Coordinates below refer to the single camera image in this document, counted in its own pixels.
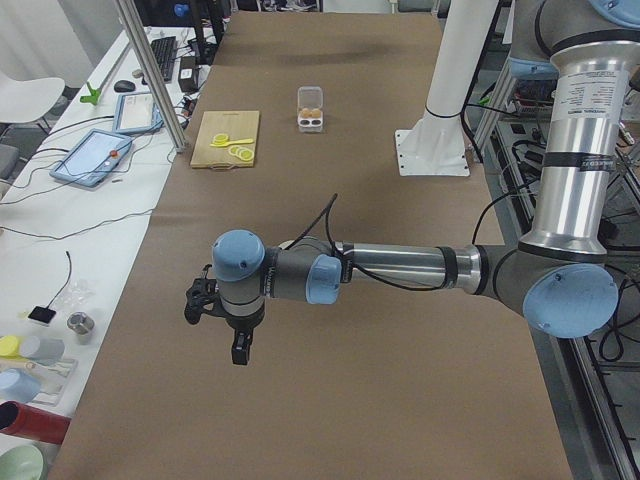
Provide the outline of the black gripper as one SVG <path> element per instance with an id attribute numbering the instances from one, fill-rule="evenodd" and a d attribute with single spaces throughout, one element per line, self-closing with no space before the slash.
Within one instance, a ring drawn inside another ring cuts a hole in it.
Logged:
<path id="1" fill-rule="evenodd" d="M 261 319 L 227 319 L 227 324 L 234 330 L 231 347 L 232 363 L 246 366 L 250 361 L 254 329 L 260 325 Z"/>

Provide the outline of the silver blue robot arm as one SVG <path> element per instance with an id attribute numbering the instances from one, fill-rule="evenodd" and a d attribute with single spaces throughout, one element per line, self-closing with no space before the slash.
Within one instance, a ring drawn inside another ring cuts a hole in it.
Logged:
<path id="1" fill-rule="evenodd" d="M 519 1 L 512 62 L 552 64 L 559 78 L 530 230 L 515 248 L 420 248 L 318 240 L 266 247 L 247 230 L 213 244 L 185 315 L 225 319 L 234 363 L 249 360 L 269 298 L 335 302 L 354 273 L 410 291 L 460 288 L 493 298 L 529 325 L 579 338 L 612 318 L 620 293 L 598 239 L 629 77 L 639 63 L 635 1 Z"/>

